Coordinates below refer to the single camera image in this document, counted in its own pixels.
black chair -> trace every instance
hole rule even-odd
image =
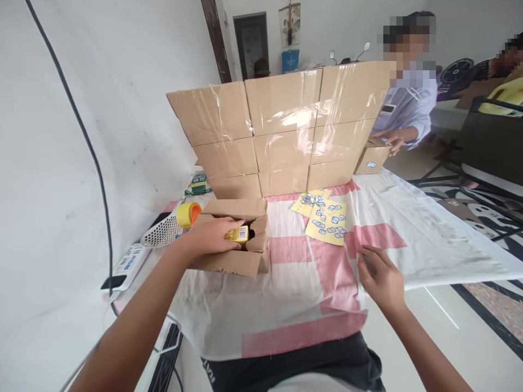
[[[522,106],[476,97],[458,139],[454,140],[451,145],[451,151],[425,176],[409,182],[418,188],[423,188],[442,185],[434,181],[461,178],[460,185],[445,185],[459,187],[460,191],[471,199],[511,219],[518,226],[512,231],[492,239],[499,241],[523,231],[523,218],[485,202],[465,188],[464,182],[466,180],[477,182],[493,194],[523,204],[523,162],[519,160],[523,154],[523,118],[482,113],[479,108],[483,103],[491,103],[523,113]],[[456,174],[430,177],[441,167]]]

yellow product box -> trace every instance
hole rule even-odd
[[[237,229],[228,231],[225,234],[225,239],[227,241],[237,242],[243,246],[249,240],[249,226],[240,226]]]

pink and white tablecloth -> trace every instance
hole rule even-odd
[[[407,289],[523,276],[518,259],[387,170],[331,189],[330,199],[347,203],[343,247],[305,235],[307,218],[290,209],[299,194],[269,197],[268,274],[185,273],[170,314],[198,354],[266,356],[359,331],[367,318],[355,269],[363,243],[387,249]]]

dark shorts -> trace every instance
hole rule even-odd
[[[367,347],[361,332],[285,354],[220,362],[202,358],[202,362],[214,392],[265,392],[285,379],[311,372],[365,391],[385,391],[381,360]]]

white wall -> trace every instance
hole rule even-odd
[[[235,64],[237,78],[241,80],[242,76],[232,19],[234,16],[258,12],[267,13],[271,74],[281,74],[283,49],[279,34],[278,10],[289,2],[223,0],[223,3],[229,16],[232,50],[238,59]],[[338,61],[345,57],[356,58],[366,41],[371,41],[371,46],[370,51],[365,54],[365,59],[381,58],[381,48],[377,41],[378,34],[383,31],[383,25],[390,24],[391,16],[403,16],[423,10],[425,4],[426,0],[302,0],[301,43],[296,46],[300,49],[300,67],[317,63],[334,64],[329,60],[331,50],[336,51]]]
[[[428,0],[436,14],[436,62],[447,66],[462,57],[491,59],[523,31],[521,0]]]
[[[165,93],[220,82],[202,5],[34,3],[100,160],[117,261],[181,195],[196,160]],[[0,390],[56,391],[112,319],[99,291],[104,212],[23,1],[0,2],[0,47]]]

